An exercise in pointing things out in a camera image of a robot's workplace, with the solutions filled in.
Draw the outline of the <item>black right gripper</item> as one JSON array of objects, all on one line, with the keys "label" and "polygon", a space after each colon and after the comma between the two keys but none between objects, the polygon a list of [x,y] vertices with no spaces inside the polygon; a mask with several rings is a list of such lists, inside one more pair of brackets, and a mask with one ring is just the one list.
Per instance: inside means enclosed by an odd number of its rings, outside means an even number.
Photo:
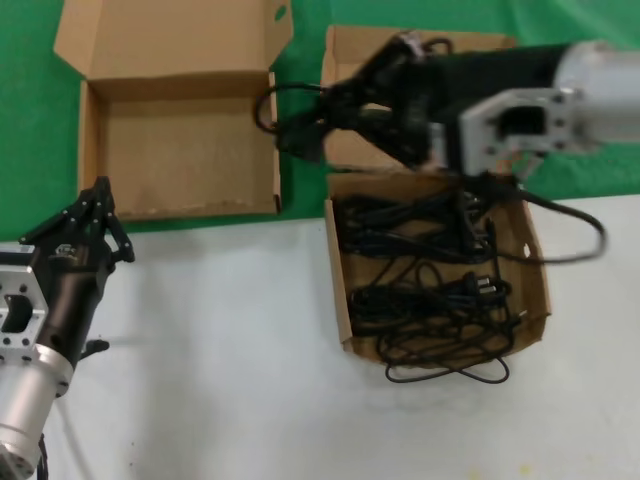
[{"label": "black right gripper", "polygon": [[330,107],[324,115],[325,154],[334,166],[416,169],[431,160],[430,125],[444,130],[445,165],[476,171],[491,151],[487,140],[470,140],[463,115],[508,90],[554,84],[566,46],[544,45],[427,55],[416,32],[394,35],[356,71],[324,89],[332,101],[377,101],[399,77],[399,112],[367,106]]}]

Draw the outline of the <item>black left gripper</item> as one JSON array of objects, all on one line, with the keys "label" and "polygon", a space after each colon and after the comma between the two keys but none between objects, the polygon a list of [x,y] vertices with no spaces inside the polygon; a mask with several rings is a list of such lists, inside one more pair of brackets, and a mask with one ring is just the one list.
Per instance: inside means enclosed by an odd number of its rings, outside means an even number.
[{"label": "black left gripper", "polygon": [[[106,231],[117,249],[105,240]],[[110,180],[96,178],[77,200],[19,238],[35,247],[35,267],[48,307],[37,343],[76,366],[108,277],[133,263],[133,245],[115,213]]]}]

